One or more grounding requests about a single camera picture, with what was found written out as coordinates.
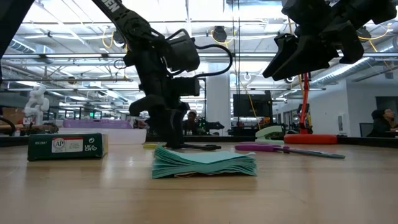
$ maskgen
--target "chair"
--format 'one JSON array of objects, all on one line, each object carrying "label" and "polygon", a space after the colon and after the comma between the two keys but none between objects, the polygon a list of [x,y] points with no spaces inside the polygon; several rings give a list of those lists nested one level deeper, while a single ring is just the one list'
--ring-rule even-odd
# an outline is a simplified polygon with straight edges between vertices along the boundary
[{"label": "chair", "polygon": [[366,137],[373,130],[373,123],[360,123],[359,130],[361,131],[361,137]]}]

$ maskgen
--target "green napkin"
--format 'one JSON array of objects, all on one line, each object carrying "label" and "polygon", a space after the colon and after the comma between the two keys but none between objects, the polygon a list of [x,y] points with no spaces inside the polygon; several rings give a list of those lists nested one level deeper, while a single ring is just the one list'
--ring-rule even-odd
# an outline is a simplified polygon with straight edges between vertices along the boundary
[{"label": "green napkin", "polygon": [[195,173],[214,175],[221,173],[256,174],[254,152],[237,154],[233,152],[181,153],[157,146],[152,166],[152,178],[174,175],[186,177]]}]

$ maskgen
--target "white column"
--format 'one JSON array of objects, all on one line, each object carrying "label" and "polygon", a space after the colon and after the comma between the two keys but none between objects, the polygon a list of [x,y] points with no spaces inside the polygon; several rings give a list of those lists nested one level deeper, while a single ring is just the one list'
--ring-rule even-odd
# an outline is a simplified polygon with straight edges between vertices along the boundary
[{"label": "white column", "polygon": [[[225,69],[225,63],[210,63],[209,72]],[[206,78],[206,119],[208,122],[220,122],[225,128],[210,130],[219,132],[220,136],[227,136],[231,128],[231,101],[229,88],[229,72]]]}]

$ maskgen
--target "man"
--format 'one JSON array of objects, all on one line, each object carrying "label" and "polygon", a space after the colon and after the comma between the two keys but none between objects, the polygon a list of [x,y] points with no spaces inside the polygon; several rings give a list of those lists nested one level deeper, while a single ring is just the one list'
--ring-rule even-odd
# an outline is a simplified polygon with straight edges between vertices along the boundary
[{"label": "man", "polygon": [[183,134],[187,135],[199,135],[200,133],[200,128],[199,124],[196,121],[198,114],[195,110],[191,110],[188,113],[188,119],[186,121],[182,122],[182,129],[183,129]]}]

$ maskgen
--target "black robotic arm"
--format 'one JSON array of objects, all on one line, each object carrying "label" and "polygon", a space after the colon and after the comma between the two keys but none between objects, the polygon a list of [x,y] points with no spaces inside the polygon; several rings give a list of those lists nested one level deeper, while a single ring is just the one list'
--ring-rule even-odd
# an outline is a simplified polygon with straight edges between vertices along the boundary
[{"label": "black robotic arm", "polygon": [[329,67],[329,61],[352,64],[362,58],[364,49],[356,30],[372,20],[380,24],[397,15],[391,0],[340,0],[333,6],[325,0],[286,0],[282,13],[298,27],[293,34],[275,38],[278,52],[264,70],[275,81]]},{"label": "black robotic arm", "polygon": [[[150,27],[150,24],[136,12],[127,9],[120,0],[92,0],[103,13],[116,26],[128,51],[123,61],[126,67],[135,65],[141,81],[140,90],[145,93],[143,99],[133,102],[129,111],[131,116],[139,116],[142,111],[148,111],[149,125],[163,141],[166,146],[174,149],[181,147],[196,147],[184,144],[182,136],[182,119],[190,109],[188,103],[180,101],[181,96],[198,96],[198,77],[219,75],[227,72],[232,66],[232,53],[220,45],[207,45],[198,47],[194,44],[186,30],[181,29],[170,37],[165,38],[162,34]],[[11,0],[11,4],[5,7],[1,16],[1,24],[5,21],[11,22],[6,29],[8,35],[1,37],[0,58],[6,50],[6,46],[14,37],[17,28],[21,24],[32,0]],[[200,64],[198,49],[217,47],[225,50],[229,55],[229,65],[216,73],[197,75],[191,78],[174,76],[187,71],[191,72]],[[220,148],[218,146],[198,147],[204,150]]]}]

